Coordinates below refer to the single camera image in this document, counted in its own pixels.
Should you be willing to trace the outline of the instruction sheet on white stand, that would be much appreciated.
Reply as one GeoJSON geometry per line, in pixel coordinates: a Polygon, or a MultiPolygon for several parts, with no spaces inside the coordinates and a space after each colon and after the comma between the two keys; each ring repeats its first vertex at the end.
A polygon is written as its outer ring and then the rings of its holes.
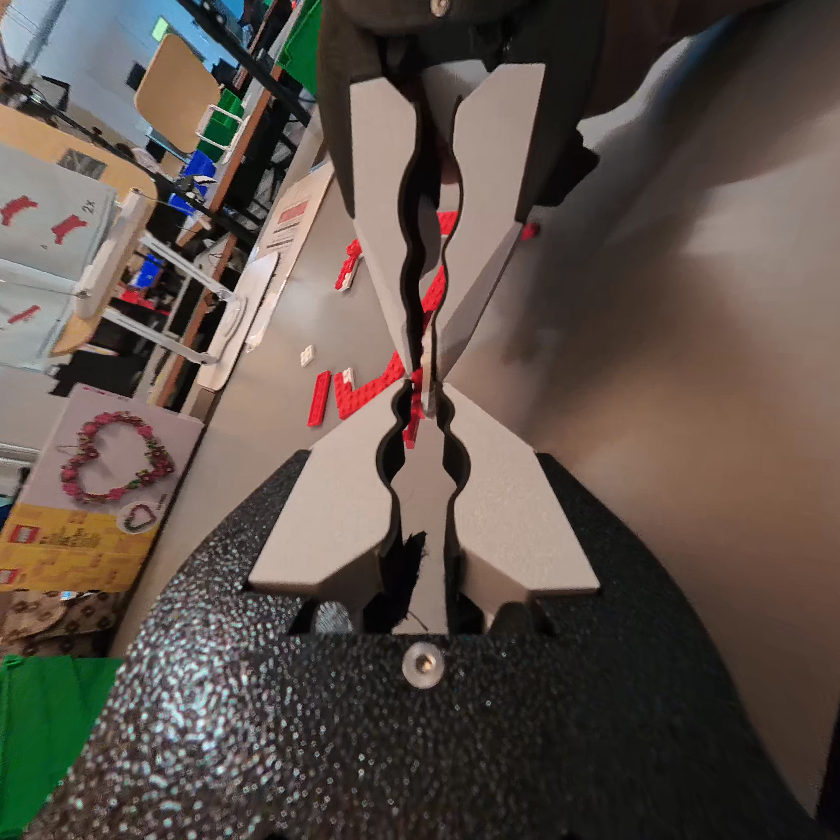
{"type": "MultiPolygon", "coordinates": [[[[1,111],[1,147],[3,144],[11,146],[42,161],[110,185],[118,192],[117,203],[121,203],[131,189],[137,188],[151,198],[154,209],[157,197],[154,184],[151,177],[135,164],[7,106],[2,106],[1,111]]],[[[132,255],[122,270],[118,284],[132,255]]]]}

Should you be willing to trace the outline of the wooden chair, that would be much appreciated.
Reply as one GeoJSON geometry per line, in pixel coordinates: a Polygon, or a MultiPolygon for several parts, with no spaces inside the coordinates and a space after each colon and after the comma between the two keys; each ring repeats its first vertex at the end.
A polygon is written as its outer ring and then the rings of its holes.
{"type": "Polygon", "coordinates": [[[196,149],[200,124],[222,96],[221,87],[177,34],[163,37],[145,71],[134,105],[140,116],[173,148],[196,149]]]}

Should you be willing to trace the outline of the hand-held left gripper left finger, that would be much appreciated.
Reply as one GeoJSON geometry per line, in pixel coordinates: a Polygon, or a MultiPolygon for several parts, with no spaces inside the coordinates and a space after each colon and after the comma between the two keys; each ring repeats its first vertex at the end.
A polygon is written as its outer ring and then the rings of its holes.
{"type": "Polygon", "coordinates": [[[405,465],[409,380],[388,385],[308,452],[248,576],[250,587],[336,602],[364,632],[391,632],[414,589],[414,536],[403,534],[393,479],[405,465]]]}

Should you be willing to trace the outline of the green cloth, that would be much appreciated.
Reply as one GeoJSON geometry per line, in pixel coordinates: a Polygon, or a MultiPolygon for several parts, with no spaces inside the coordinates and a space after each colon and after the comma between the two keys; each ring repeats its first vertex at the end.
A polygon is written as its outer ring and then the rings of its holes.
{"type": "Polygon", "coordinates": [[[120,658],[8,655],[1,667],[1,838],[20,838],[98,719],[120,658]]]}

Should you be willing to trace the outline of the row of green bins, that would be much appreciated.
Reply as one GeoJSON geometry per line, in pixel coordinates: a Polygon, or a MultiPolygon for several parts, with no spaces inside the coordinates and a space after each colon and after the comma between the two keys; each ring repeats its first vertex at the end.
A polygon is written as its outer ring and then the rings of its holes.
{"type": "Polygon", "coordinates": [[[280,34],[277,64],[316,101],[317,63],[322,21],[321,1],[293,2],[291,14],[280,34]]]}

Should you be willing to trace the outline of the red and white curved lego piece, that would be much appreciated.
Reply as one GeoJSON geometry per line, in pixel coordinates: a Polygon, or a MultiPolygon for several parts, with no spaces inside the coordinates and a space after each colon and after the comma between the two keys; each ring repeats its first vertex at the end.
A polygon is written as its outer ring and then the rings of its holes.
{"type": "Polygon", "coordinates": [[[350,242],[346,248],[345,255],[338,278],[334,283],[334,289],[340,292],[345,292],[352,288],[356,273],[363,259],[362,246],[359,239],[355,238],[350,242]]]}

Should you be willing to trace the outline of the printed paper sheet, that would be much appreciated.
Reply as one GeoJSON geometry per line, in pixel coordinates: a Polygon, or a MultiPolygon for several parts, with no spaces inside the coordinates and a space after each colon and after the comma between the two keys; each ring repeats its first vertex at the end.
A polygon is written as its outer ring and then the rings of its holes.
{"type": "Polygon", "coordinates": [[[256,259],[277,256],[279,263],[295,263],[333,175],[333,163],[322,162],[277,198],[257,239],[256,259]]]}

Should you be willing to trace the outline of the long wooden workbench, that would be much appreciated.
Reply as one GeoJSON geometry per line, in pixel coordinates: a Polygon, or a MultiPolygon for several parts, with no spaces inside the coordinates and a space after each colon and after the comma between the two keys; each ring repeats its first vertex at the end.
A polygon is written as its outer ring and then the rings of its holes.
{"type": "MultiPolygon", "coordinates": [[[[217,182],[208,191],[207,206],[225,217],[232,218],[233,211],[228,207],[228,198],[236,174],[242,167],[248,147],[259,126],[263,114],[272,103],[273,97],[257,80],[252,80],[247,87],[243,87],[243,104],[245,122],[241,131],[234,137],[231,150],[225,153],[217,166],[217,182]]],[[[201,246],[196,252],[196,260],[202,266],[209,268],[211,278],[220,281],[235,247],[244,245],[242,238],[234,234],[220,234],[212,229],[206,229],[195,214],[189,217],[179,236],[176,245],[179,249],[189,249],[193,242],[201,244],[203,237],[210,236],[212,244],[201,246]]],[[[196,284],[196,294],[190,291],[192,279],[185,279],[179,291],[178,298],[171,311],[171,321],[183,320],[182,334],[174,333],[189,348],[196,350],[201,339],[201,324],[205,316],[212,312],[217,305],[215,295],[200,284],[196,284]]],[[[160,407],[171,407],[181,387],[182,375],[189,372],[187,361],[175,353],[155,350],[150,358],[149,369],[145,375],[154,374],[154,380],[148,391],[150,404],[160,407]]]]}

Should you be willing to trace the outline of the blue storage bins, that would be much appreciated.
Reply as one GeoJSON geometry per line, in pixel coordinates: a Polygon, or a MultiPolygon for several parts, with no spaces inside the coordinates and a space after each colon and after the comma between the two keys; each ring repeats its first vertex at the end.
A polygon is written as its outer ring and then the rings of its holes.
{"type": "MultiPolygon", "coordinates": [[[[192,200],[203,203],[209,186],[216,182],[215,162],[204,152],[196,149],[175,181],[177,191],[189,195],[192,200]]],[[[167,204],[186,217],[194,215],[196,209],[177,192],[172,192],[167,204]]]]}

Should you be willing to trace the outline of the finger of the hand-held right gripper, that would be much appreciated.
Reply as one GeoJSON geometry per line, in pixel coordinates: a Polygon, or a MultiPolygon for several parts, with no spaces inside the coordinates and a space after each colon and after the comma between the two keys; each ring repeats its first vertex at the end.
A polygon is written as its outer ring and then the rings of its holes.
{"type": "Polygon", "coordinates": [[[405,373],[421,358],[422,243],[410,185],[419,152],[413,103],[385,77],[350,87],[353,225],[405,373]]]}
{"type": "Polygon", "coordinates": [[[432,68],[432,114],[458,170],[459,210],[444,245],[444,299],[434,317],[436,382],[465,351],[520,237],[518,202],[545,65],[432,68]]]}

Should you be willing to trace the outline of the long red lego plate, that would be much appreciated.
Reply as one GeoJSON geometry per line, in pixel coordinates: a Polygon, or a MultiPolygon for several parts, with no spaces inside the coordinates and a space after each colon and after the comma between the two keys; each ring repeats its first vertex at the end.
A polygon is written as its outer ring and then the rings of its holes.
{"type": "Polygon", "coordinates": [[[320,427],[326,415],[330,387],[333,382],[331,371],[320,372],[313,386],[311,403],[308,413],[308,427],[320,427]]]}

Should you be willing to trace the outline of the white book stand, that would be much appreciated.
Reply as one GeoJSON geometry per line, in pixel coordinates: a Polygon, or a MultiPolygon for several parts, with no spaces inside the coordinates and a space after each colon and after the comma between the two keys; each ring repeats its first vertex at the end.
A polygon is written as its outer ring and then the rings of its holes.
{"type": "Polygon", "coordinates": [[[255,290],[248,289],[245,276],[238,282],[235,290],[228,290],[198,265],[188,261],[146,231],[152,205],[151,198],[137,188],[131,189],[124,200],[117,203],[119,213],[77,283],[72,295],[75,301],[73,312],[56,341],[52,355],[62,356],[80,350],[82,345],[92,338],[100,322],[106,320],[136,334],[142,340],[152,342],[165,351],[182,357],[187,362],[217,367],[222,363],[224,352],[236,331],[242,330],[248,318],[256,315],[259,306],[258,295],[255,290]],[[163,257],[186,280],[200,284],[224,304],[224,315],[217,330],[217,337],[222,341],[218,351],[200,353],[178,342],[166,331],[158,332],[109,305],[123,269],[138,245],[147,247],[152,254],[163,257]]]}

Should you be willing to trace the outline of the brown patterned cloth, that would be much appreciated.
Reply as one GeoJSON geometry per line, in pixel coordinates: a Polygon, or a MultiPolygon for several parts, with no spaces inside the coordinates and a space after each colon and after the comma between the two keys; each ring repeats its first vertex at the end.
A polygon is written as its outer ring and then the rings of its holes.
{"type": "Polygon", "coordinates": [[[129,594],[1,594],[1,656],[105,658],[129,594]]]}

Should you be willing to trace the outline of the person's right forearm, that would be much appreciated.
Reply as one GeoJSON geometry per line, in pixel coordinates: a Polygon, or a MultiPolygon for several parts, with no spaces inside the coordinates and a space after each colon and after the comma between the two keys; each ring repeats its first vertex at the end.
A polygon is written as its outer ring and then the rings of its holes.
{"type": "Polygon", "coordinates": [[[729,16],[772,1],[607,1],[602,50],[581,120],[612,111],[630,99],[654,63],[680,40],[729,16]]]}

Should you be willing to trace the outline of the lego box with heart picture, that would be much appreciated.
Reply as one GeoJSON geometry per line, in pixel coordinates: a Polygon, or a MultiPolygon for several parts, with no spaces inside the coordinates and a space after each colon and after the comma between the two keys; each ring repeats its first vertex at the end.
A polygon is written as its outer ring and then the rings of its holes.
{"type": "Polygon", "coordinates": [[[3,527],[2,592],[131,590],[203,429],[75,385],[3,527]]]}

